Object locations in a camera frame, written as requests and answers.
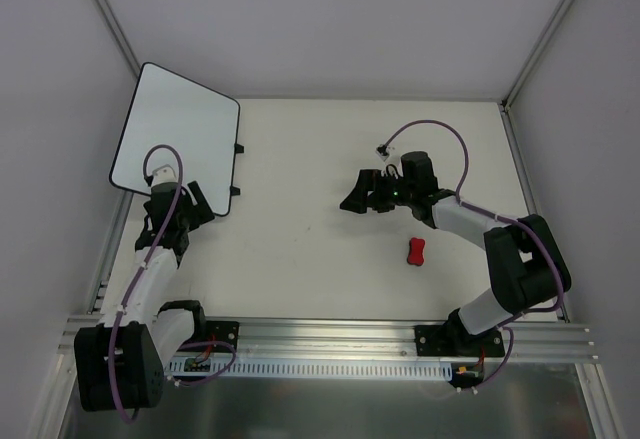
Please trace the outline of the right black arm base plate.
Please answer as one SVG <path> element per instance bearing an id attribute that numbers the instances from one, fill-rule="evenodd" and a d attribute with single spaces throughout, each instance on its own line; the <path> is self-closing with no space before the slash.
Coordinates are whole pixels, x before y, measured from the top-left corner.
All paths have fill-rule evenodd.
<path id="1" fill-rule="evenodd" d="M 501 333 L 491 329 L 480 335 L 469 335 L 446 324 L 416 325 L 416 353 L 419 357 L 480 357 L 502 358 L 505 346 Z"/>

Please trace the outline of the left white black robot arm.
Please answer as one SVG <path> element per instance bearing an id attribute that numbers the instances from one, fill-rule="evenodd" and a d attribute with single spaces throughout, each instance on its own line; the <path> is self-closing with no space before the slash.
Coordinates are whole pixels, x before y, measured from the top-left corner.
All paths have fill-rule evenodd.
<path id="1" fill-rule="evenodd" d="M 190 232 L 215 215 L 195 181 L 154 185 L 144 209 L 129 285 L 113 309 L 74 339 L 80 401 L 87 412 L 156 406 L 165 367 L 178 348 L 196 350 L 208 338 L 198 301 L 162 298 L 187 251 Z"/>

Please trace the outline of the red whiteboard eraser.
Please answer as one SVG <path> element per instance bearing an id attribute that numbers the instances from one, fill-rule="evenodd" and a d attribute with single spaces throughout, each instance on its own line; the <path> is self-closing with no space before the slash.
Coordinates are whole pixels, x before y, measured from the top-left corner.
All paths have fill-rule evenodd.
<path id="1" fill-rule="evenodd" d="M 409 240 L 409 248 L 407 253 L 407 263 L 412 266 L 421 267 L 424 264 L 425 240 L 418 237 L 412 237 Z"/>

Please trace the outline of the white board with black frame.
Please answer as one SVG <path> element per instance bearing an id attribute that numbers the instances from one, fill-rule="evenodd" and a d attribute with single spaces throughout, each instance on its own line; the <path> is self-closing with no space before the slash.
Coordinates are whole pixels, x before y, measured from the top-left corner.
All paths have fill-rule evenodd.
<path id="1" fill-rule="evenodd" d="M 238 143 L 240 104 L 169 69 L 142 65 L 109 173 L 119 189 L 147 195 L 144 175 L 169 164 L 175 149 L 184 168 L 184 182 L 197 181 L 217 216 L 230 212 L 234 144 Z"/>

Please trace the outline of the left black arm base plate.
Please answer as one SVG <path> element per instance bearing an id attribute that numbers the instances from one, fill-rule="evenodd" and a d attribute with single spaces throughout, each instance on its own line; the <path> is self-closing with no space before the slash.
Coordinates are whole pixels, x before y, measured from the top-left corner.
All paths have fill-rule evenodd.
<path id="1" fill-rule="evenodd" d="M 240 323 L 232 320 L 208 319 L 205 338 L 207 341 L 224 342 L 234 348 L 238 345 Z"/>

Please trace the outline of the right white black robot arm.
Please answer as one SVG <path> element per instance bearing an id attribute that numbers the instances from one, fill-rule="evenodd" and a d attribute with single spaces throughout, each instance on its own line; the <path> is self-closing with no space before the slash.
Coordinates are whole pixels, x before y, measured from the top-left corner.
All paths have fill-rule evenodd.
<path id="1" fill-rule="evenodd" d="M 560 306 L 572 279 L 546 220 L 537 214 L 511 219 L 459 199 L 439 186 L 427 153 L 402 155 L 399 166 L 360 170 L 344 211 L 387 213 L 408 208 L 426 226 L 461 237 L 484 251 L 489 288 L 451 312 L 431 332 L 416 335 L 421 356 L 471 357 L 504 350 L 490 343 L 499 327 L 553 301 Z"/>

